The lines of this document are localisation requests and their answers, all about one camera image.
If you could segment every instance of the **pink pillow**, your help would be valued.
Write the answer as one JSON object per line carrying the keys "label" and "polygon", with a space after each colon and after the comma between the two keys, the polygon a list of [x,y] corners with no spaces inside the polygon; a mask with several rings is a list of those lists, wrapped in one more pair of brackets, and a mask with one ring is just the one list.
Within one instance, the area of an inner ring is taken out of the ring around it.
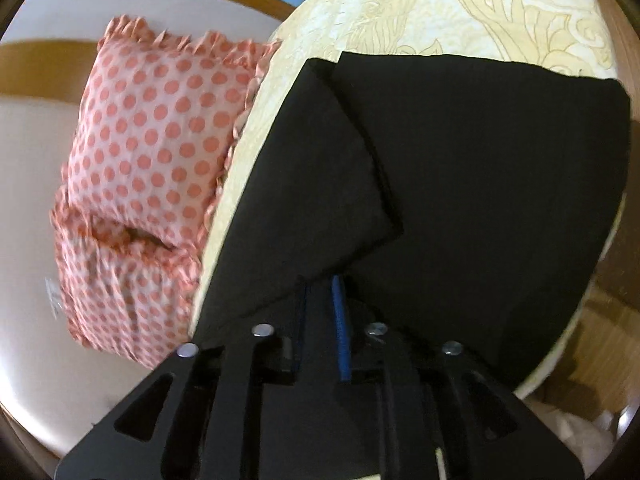
{"label": "pink pillow", "polygon": [[67,326],[76,341],[148,368],[187,341],[197,258],[83,215],[68,204],[64,185],[51,222]]}
{"label": "pink pillow", "polygon": [[156,36],[112,20],[81,102],[71,206],[199,254],[232,145],[279,43]]}

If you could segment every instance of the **yellow patterned fabric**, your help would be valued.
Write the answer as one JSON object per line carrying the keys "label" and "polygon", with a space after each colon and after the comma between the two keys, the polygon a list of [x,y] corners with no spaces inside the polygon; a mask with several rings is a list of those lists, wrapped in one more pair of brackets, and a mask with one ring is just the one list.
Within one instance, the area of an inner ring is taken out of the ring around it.
{"label": "yellow patterned fabric", "polygon": [[[248,118],[209,245],[196,304],[202,304],[226,229],[255,158],[293,81],[310,57],[459,54],[536,64],[567,75],[616,77],[609,32],[596,0],[307,0],[275,31],[284,40]],[[499,110],[500,103],[495,104]],[[197,323],[194,316],[192,328]],[[577,322],[523,384],[530,392],[553,368]]]}

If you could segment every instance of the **metal bolt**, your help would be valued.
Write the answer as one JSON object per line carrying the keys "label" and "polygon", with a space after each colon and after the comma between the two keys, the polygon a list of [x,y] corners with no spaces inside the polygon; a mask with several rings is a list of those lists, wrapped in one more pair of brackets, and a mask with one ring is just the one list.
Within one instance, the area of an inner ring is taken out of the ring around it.
{"label": "metal bolt", "polygon": [[178,357],[193,357],[194,355],[196,355],[198,353],[198,345],[196,345],[196,343],[185,343],[184,345],[181,345],[176,353],[178,354]]}
{"label": "metal bolt", "polygon": [[256,337],[269,337],[276,331],[269,323],[260,323],[251,329],[251,333]]}
{"label": "metal bolt", "polygon": [[457,341],[447,341],[442,345],[442,351],[446,355],[460,355],[463,351],[463,346]]}
{"label": "metal bolt", "polygon": [[384,323],[379,323],[379,322],[371,323],[367,325],[365,329],[365,332],[367,333],[367,335],[372,335],[376,337],[385,335],[388,331],[389,331],[389,327]]}

